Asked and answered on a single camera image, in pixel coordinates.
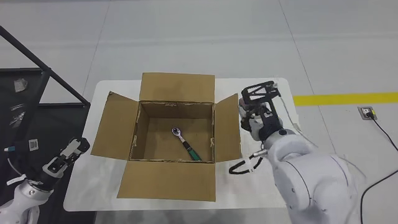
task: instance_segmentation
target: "box flap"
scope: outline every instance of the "box flap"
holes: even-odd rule
[[[129,159],[139,103],[109,92],[91,155]]]
[[[143,73],[140,100],[214,103],[215,76]]]
[[[216,104],[215,160],[223,162],[240,157],[238,94],[234,94]]]
[[[118,198],[215,202],[215,165],[194,162],[128,161]]]

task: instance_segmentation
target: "black pole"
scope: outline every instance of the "black pole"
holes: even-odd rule
[[[27,49],[22,43],[20,43],[15,37],[13,37],[8,31],[0,26],[0,35],[6,39],[12,46],[39,66],[43,71],[48,72],[49,75],[57,81],[64,89],[68,90],[74,97],[78,98],[85,106],[89,106],[88,102],[84,97],[82,97],[75,89],[73,89],[66,81],[64,81],[59,75],[57,75],[49,66],[43,63],[37,56],[35,56],[29,49]]]

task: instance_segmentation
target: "power outlet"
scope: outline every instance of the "power outlet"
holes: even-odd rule
[[[366,113],[370,113],[370,112],[373,113],[374,119],[377,119],[377,116],[373,110],[373,107],[371,107],[371,106],[359,106],[358,111],[361,114],[361,117],[363,120],[372,120],[372,118],[366,116]]]

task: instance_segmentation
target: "wrench head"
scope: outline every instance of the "wrench head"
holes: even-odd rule
[[[181,131],[180,131],[180,129],[179,129],[178,127],[174,127],[174,128],[172,129],[172,132],[173,132],[173,134],[176,135],[176,136],[181,135]]]

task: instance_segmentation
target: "green handle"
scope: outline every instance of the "green handle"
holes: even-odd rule
[[[191,148],[188,153],[194,161],[201,161],[199,155]]]

